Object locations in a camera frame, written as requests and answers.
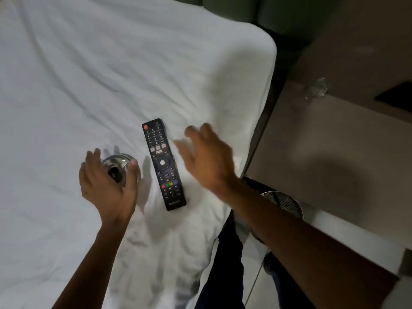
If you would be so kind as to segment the person's left hand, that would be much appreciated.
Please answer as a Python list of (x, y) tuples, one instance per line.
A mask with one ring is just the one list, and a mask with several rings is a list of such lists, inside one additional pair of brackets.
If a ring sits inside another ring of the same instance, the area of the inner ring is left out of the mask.
[(96, 148), (86, 153), (79, 170), (82, 196), (97, 209), (104, 227), (115, 225), (125, 229), (136, 209), (136, 204), (127, 204), (124, 188), (118, 185), (101, 163), (101, 151)]

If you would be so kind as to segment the person's right hand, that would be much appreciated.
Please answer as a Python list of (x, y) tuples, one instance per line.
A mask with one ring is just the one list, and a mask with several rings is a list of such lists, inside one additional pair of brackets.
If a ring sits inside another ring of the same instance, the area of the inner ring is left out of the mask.
[(199, 129), (188, 126), (184, 135), (190, 144), (182, 141), (195, 157), (195, 168), (189, 173), (202, 187), (223, 200), (238, 181), (232, 148), (219, 138), (209, 123), (202, 124)]

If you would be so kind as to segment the clear drinking glass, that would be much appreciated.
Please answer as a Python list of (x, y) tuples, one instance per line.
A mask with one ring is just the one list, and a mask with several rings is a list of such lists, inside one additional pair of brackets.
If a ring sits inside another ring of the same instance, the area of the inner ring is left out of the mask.
[(115, 154), (105, 158), (101, 163), (108, 175), (121, 187), (125, 187), (127, 180), (127, 168), (133, 159), (128, 154)]

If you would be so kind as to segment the person's left forearm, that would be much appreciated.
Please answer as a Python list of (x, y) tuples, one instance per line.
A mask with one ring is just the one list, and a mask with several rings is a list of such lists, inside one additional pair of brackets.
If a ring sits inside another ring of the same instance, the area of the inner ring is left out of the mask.
[(102, 223), (95, 241), (51, 309), (102, 308), (126, 229), (125, 221)]

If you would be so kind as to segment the person's right forearm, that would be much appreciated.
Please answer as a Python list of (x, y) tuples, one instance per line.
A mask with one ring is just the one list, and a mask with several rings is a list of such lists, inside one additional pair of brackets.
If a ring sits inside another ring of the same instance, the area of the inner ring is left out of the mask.
[(264, 241), (317, 309), (381, 309), (399, 281), (237, 177), (214, 193)]

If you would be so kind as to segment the black remote control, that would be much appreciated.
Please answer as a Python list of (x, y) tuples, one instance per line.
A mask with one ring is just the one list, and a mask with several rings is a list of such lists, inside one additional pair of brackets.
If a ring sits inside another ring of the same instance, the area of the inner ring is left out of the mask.
[(167, 211), (186, 206), (183, 185), (162, 119), (142, 124), (152, 164)]

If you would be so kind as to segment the white bed sheet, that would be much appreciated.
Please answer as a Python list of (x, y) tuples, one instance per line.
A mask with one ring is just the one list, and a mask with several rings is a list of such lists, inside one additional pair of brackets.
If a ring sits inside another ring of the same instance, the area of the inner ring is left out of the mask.
[[(276, 45), (249, 23), (173, 0), (0, 1), (0, 309), (51, 308), (95, 240), (86, 151), (136, 158), (136, 211), (104, 308), (185, 308), (229, 207), (173, 140), (209, 122), (241, 175)], [(167, 211), (142, 124), (162, 119), (186, 206)]]

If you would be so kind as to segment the round metal waste bin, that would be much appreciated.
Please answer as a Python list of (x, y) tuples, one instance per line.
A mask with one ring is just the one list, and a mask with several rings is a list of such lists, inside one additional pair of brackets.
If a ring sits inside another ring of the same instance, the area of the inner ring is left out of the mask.
[(304, 221), (304, 214), (299, 203), (291, 196), (286, 195), (276, 189), (273, 189), (263, 183), (253, 180), (247, 176), (243, 176), (242, 180), (255, 192), (259, 193), (264, 198), (276, 204), (283, 210), (291, 213), (296, 218)]

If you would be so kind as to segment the person's dark trousers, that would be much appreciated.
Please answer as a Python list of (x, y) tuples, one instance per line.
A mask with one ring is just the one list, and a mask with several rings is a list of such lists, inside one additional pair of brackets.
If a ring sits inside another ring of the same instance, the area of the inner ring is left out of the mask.
[[(194, 309), (245, 309), (243, 244), (236, 233), (233, 211), (223, 226), (207, 282)], [(264, 269), (272, 277), (280, 309), (316, 309), (301, 287), (272, 252), (265, 255)]]

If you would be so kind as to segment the brown wooden nightstand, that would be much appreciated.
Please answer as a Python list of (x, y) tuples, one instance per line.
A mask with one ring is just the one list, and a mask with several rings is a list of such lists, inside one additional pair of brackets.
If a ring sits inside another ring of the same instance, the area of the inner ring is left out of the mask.
[(412, 250), (412, 118), (287, 81), (246, 175)]

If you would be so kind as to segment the small clear glass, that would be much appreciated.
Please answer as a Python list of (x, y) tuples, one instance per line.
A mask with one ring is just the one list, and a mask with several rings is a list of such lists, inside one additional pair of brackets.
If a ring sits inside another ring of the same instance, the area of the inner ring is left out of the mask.
[(304, 95), (307, 100), (323, 98), (330, 92), (329, 81), (325, 77), (320, 77), (308, 86)]

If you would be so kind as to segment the black flat object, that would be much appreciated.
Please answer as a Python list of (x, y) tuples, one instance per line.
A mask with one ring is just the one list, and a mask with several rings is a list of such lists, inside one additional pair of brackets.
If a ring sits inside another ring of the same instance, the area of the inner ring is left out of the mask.
[(374, 100), (412, 113), (412, 81), (406, 81), (377, 95)]

